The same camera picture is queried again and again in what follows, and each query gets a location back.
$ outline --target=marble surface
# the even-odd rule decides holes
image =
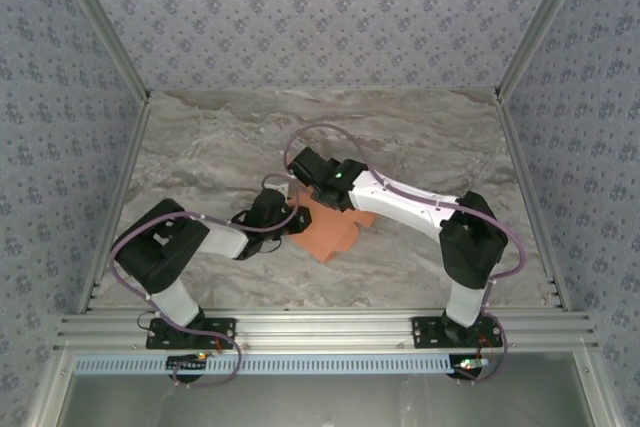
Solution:
[[[257,90],[155,93],[119,231],[165,197],[188,210],[230,218],[247,208],[260,179],[281,171],[283,146],[298,127],[326,121],[356,134],[386,175],[440,193],[485,196],[521,236],[530,261],[500,281],[491,304],[551,304],[511,159],[488,91]],[[294,146],[357,158],[331,131]],[[510,244],[496,271],[517,263]],[[444,307],[450,281],[439,246],[379,218],[356,245],[327,264],[285,240],[275,253],[238,262],[196,254],[183,273],[207,307]],[[138,305],[107,272],[94,306]]]

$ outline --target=orange puzzle piece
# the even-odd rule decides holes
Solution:
[[[340,212],[325,207],[311,199],[309,190],[300,192],[300,205],[309,208],[311,225],[301,234],[288,236],[288,239],[323,263],[331,260],[338,252],[346,252],[356,243],[360,235],[358,224],[368,228],[376,219],[376,214],[371,212]]]

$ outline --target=purple cable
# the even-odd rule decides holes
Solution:
[[[487,317],[491,317],[496,322],[498,327],[500,328],[500,332],[501,332],[501,335],[502,335],[502,341],[503,341],[503,344],[504,344],[504,353],[502,355],[502,360],[498,364],[498,366],[493,370],[493,372],[491,372],[489,375],[487,375],[486,377],[484,377],[482,379],[479,379],[479,380],[473,379],[472,376],[470,376],[467,372],[460,371],[460,373],[466,375],[467,377],[472,378],[472,380],[475,380],[475,382],[477,382],[477,383],[487,382],[487,381],[493,379],[494,377],[496,377],[502,371],[502,369],[504,367],[504,364],[505,364],[506,359],[507,359],[507,353],[509,352],[509,347],[508,347],[508,343],[507,343],[507,336],[505,334],[504,328],[502,327],[502,324],[500,323],[500,321],[494,315],[486,313],[484,311],[484,308],[485,308],[485,306],[487,304],[487,300],[489,298],[489,294],[491,293],[492,284],[497,279],[502,279],[504,277],[509,277],[511,275],[517,274],[518,272],[520,272],[524,268],[525,264],[527,263],[527,252],[526,252],[526,250],[524,248],[524,244],[522,243],[520,238],[516,235],[515,232],[513,232],[513,230],[511,230],[511,228],[509,226],[505,225],[504,223],[500,222],[497,219],[494,219],[490,215],[485,214],[484,212],[480,212],[478,210],[475,210],[475,209],[472,209],[472,208],[469,208],[469,207],[465,207],[463,205],[453,204],[453,203],[450,203],[450,202],[438,202],[438,201],[433,200],[433,199],[429,199],[429,198],[426,198],[426,197],[421,197],[419,195],[415,195],[415,194],[412,194],[410,192],[405,192],[402,189],[398,189],[393,184],[387,183],[382,178],[382,176],[378,173],[378,171],[375,168],[373,162],[370,160],[369,155],[365,152],[364,148],[362,147],[362,145],[360,144],[358,139],[353,134],[351,134],[349,131],[343,129],[342,127],[338,127],[337,125],[318,122],[318,123],[306,125],[306,126],[300,128],[300,129],[296,130],[293,133],[293,135],[291,136],[291,138],[289,139],[289,141],[287,142],[287,144],[285,145],[285,148],[284,148],[284,153],[283,153],[283,157],[282,158],[283,158],[283,163],[284,163],[285,170],[289,169],[289,164],[288,164],[287,159],[288,159],[289,151],[291,150],[291,146],[293,145],[293,142],[301,134],[303,134],[304,132],[306,132],[306,131],[308,131],[310,129],[316,129],[316,128],[325,128],[325,129],[335,130],[337,132],[340,132],[345,137],[347,137],[347,139],[349,139],[351,141],[351,143],[358,150],[358,154],[360,155],[360,158],[366,164],[366,166],[369,169],[369,172],[371,172],[371,175],[373,176],[373,178],[377,182],[379,182],[380,185],[384,185],[385,188],[387,190],[389,190],[390,192],[393,192],[394,194],[397,194],[400,197],[404,197],[405,199],[413,200],[414,202],[422,202],[423,204],[432,205],[432,206],[435,206],[435,207],[441,207],[441,208],[445,208],[445,209],[457,210],[457,211],[460,211],[460,212],[464,212],[465,214],[473,215],[474,217],[482,219],[485,222],[488,222],[489,224],[493,225],[494,227],[500,229],[502,232],[504,232],[507,235],[507,237],[509,237],[512,240],[513,244],[518,249],[518,253],[520,254],[520,261],[518,262],[518,265],[516,265],[513,269],[508,270],[506,272],[501,272],[499,274],[494,274],[491,277],[489,277],[489,283],[487,284],[487,288],[485,290],[484,296],[482,297],[482,308],[481,308],[482,314],[486,315]]]
[[[164,320],[168,325],[170,325],[174,329],[179,330],[181,332],[184,332],[186,334],[203,335],[203,336],[214,337],[216,339],[224,340],[226,342],[229,342],[231,344],[231,346],[235,349],[235,351],[238,352],[238,361],[236,362],[236,365],[234,366],[233,371],[227,377],[225,377],[225,378],[223,378],[221,380],[217,380],[215,382],[199,382],[197,384],[185,384],[188,388],[201,389],[201,388],[206,388],[206,387],[218,387],[218,386],[224,385],[224,384],[230,382],[231,380],[233,380],[236,377],[236,375],[238,375],[238,371],[240,370],[240,367],[242,366],[242,350],[240,349],[240,346],[238,345],[238,343],[233,338],[229,337],[228,335],[220,334],[218,332],[211,332],[211,331],[207,331],[207,330],[189,329],[188,327],[183,327],[183,326],[181,326],[179,324],[176,324],[173,320],[171,320],[169,317],[167,317],[166,315],[164,315],[162,313],[162,311],[160,310],[158,305],[151,299],[150,296],[148,296],[144,292],[138,290],[137,288],[135,288],[133,285],[129,284],[126,280],[124,280],[122,278],[122,276],[120,275],[120,273],[116,269],[116,263],[115,263],[116,255],[118,255],[118,252],[120,252],[120,250],[122,250],[122,248],[128,242],[130,242],[132,239],[134,239],[138,235],[142,234],[143,232],[147,231],[148,229],[150,229],[154,225],[158,225],[158,224],[161,224],[161,223],[169,221],[169,220],[180,219],[180,218],[185,218],[185,217],[187,217],[187,218],[195,218],[195,219],[198,219],[198,220],[204,220],[206,222],[210,222],[210,223],[213,223],[213,224],[228,226],[228,227],[232,227],[234,229],[238,229],[238,230],[242,230],[242,231],[246,231],[246,232],[271,232],[273,230],[278,230],[281,227],[284,227],[298,213],[298,205],[300,203],[300,193],[299,193],[299,190],[298,190],[298,185],[295,182],[293,182],[293,180],[290,177],[288,177],[288,176],[286,176],[284,174],[278,174],[278,173],[267,175],[262,180],[261,184],[264,185],[264,182],[267,179],[271,178],[271,177],[280,177],[280,178],[283,178],[283,179],[287,180],[294,187],[295,196],[296,196],[296,202],[295,202],[295,204],[293,206],[293,209],[291,210],[291,213],[287,216],[287,218],[285,220],[283,220],[282,222],[279,222],[276,225],[273,225],[271,227],[247,227],[247,226],[244,226],[244,225],[238,225],[238,224],[234,224],[234,223],[229,222],[229,221],[221,220],[221,219],[218,219],[216,217],[212,217],[210,215],[199,214],[197,212],[173,212],[171,214],[165,214],[165,215],[161,215],[159,217],[156,217],[155,219],[152,219],[149,222],[146,222],[146,223],[142,224],[137,229],[132,230],[125,237],[123,237],[122,240],[120,240],[120,242],[118,242],[116,245],[114,245],[113,248],[111,249],[111,252],[109,253],[108,263],[109,263],[109,267],[111,268],[111,272],[113,273],[113,276],[115,277],[116,281],[118,281],[118,283],[120,283],[122,286],[124,286],[127,290],[129,290],[133,294],[135,294],[138,297],[140,297],[141,299],[145,300],[153,308],[154,312],[159,312],[160,313],[160,318],[162,320]],[[180,364],[178,364],[177,368],[174,369],[173,376],[172,376],[173,380],[176,383],[179,383],[178,379],[177,379],[177,373],[178,373],[179,367],[180,367]]]

